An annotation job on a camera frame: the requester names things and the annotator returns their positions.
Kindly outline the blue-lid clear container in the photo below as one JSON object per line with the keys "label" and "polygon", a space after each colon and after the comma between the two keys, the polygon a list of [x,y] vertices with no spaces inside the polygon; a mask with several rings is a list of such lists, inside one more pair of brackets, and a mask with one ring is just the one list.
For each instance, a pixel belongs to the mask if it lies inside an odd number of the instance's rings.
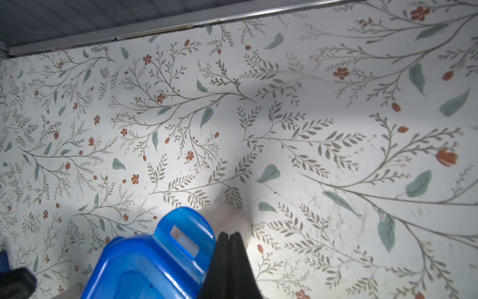
{"label": "blue-lid clear container", "polygon": [[191,208],[165,215],[152,235],[117,237],[106,247],[83,299],[194,299],[215,249],[208,221]]}

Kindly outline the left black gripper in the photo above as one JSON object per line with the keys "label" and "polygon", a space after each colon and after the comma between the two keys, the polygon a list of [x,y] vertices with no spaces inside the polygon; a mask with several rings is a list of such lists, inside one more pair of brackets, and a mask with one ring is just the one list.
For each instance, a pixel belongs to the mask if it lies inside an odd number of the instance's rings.
{"label": "left black gripper", "polygon": [[36,291],[37,279],[28,268],[1,274],[1,299],[28,299]]}

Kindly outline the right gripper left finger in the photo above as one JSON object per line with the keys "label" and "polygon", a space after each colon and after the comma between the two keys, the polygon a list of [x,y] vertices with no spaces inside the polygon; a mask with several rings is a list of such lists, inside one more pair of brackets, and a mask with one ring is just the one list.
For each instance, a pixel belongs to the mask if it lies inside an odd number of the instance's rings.
{"label": "right gripper left finger", "polygon": [[197,299],[226,299],[228,293],[228,249],[229,235],[219,234],[204,284]]}

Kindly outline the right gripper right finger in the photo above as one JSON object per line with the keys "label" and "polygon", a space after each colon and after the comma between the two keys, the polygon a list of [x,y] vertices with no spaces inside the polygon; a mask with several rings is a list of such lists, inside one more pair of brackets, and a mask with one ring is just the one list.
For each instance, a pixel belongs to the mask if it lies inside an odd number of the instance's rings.
{"label": "right gripper right finger", "polygon": [[262,299],[239,232],[229,238],[229,298]]}

